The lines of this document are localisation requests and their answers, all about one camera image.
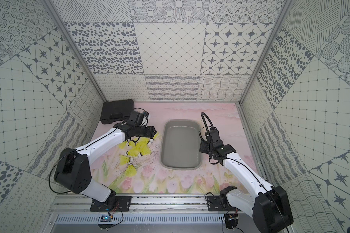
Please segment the yellow shuttlecock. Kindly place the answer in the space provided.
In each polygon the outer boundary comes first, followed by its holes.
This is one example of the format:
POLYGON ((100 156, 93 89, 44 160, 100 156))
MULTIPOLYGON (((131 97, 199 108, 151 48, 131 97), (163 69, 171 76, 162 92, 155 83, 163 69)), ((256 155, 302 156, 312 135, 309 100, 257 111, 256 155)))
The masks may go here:
POLYGON ((147 144, 138 144, 136 145, 136 149, 139 152, 138 156, 150 155, 152 153, 147 144))
POLYGON ((142 137, 139 139, 139 144, 144 144, 150 146, 154 142, 154 138, 142 137))
POLYGON ((120 166, 128 165, 132 162, 132 157, 120 155, 120 166))
POLYGON ((118 145, 118 148, 121 150, 129 150, 131 148, 130 141, 126 140, 118 145))
POLYGON ((129 151, 127 151, 126 155, 130 157, 138 157, 140 154, 140 150, 137 148, 131 148, 129 151))
POLYGON ((124 174, 126 177, 134 177, 137 174, 137 170, 134 167, 133 163, 128 164, 124 174))

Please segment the grey plastic storage box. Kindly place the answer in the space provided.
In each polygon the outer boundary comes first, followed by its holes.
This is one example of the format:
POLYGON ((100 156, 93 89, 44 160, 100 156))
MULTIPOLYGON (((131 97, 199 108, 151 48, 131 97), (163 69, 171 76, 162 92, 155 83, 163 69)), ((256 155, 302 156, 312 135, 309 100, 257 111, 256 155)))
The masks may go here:
POLYGON ((172 170, 195 170, 201 166, 199 151, 199 123, 187 119, 173 119, 164 126, 160 162, 172 170))

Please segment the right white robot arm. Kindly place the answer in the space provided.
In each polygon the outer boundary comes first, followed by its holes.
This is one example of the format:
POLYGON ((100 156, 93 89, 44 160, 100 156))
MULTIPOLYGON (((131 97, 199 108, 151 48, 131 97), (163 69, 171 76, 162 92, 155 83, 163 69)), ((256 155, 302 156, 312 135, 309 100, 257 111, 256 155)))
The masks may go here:
POLYGON ((215 127, 201 137, 200 152, 209 156, 212 165, 220 164, 229 170, 248 191, 244 194, 234 186, 223 189, 220 202, 224 208, 236 208, 249 215, 261 233, 278 233, 293 224, 286 191, 252 170, 235 148, 223 143, 215 127))

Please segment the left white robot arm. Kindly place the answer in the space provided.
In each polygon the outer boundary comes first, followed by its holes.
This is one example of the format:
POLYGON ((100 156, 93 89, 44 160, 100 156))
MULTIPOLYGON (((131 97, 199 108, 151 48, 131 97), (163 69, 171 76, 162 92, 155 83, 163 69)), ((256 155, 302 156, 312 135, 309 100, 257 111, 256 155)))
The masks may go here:
POLYGON ((97 139, 75 149, 64 149, 53 167, 54 181, 68 191, 102 204, 107 210, 113 209, 116 205, 115 191, 93 179, 90 165, 108 150, 132 137, 154 137, 157 131, 155 127, 147 125, 148 120, 147 111, 132 111, 128 119, 115 124, 97 139))

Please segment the black plastic tool case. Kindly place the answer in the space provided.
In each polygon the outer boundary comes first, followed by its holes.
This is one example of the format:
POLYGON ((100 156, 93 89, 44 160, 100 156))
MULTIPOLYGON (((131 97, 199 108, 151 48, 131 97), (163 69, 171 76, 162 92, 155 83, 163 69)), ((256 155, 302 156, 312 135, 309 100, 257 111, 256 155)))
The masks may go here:
POLYGON ((128 119, 134 110, 132 99, 112 101, 103 103, 100 121, 102 124, 112 124, 113 122, 128 119))

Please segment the small black circuit module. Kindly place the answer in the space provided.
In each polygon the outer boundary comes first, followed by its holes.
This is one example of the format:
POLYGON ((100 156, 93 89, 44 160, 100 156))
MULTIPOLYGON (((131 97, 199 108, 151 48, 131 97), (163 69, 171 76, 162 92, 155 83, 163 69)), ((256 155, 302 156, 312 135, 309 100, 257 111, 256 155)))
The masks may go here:
POLYGON ((224 222, 227 229, 236 229, 239 222, 239 216, 238 214, 224 214, 224 222))

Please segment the small green circuit board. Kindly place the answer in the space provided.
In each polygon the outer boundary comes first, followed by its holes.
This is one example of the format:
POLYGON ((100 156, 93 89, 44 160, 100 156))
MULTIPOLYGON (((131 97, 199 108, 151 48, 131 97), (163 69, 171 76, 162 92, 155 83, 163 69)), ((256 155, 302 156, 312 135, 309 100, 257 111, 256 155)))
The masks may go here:
POLYGON ((100 224, 110 224, 112 223, 112 218, 109 215, 102 215, 100 218, 100 224))

